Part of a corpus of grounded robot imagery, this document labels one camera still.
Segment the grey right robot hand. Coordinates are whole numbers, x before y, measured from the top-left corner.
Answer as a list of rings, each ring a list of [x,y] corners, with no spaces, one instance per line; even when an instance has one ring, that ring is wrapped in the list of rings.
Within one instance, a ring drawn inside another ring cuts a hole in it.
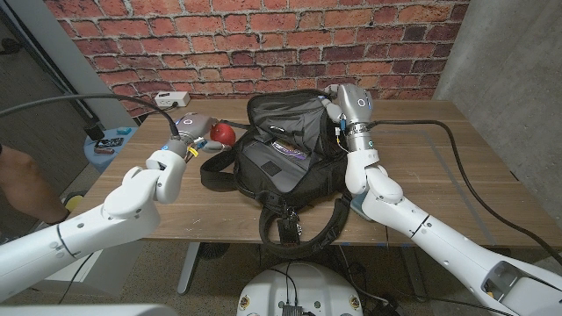
[[[330,84],[324,89],[321,103],[334,123],[345,121],[346,131],[356,124],[366,124],[372,114],[371,94],[355,84]]]

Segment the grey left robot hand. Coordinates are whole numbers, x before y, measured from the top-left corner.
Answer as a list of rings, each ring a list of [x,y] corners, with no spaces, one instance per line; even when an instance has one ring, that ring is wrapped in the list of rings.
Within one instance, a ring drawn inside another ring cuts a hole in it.
[[[202,150],[209,154],[229,151],[231,146],[216,140],[206,140],[205,136],[215,127],[219,121],[204,114],[188,112],[175,121],[181,139],[196,150]]]

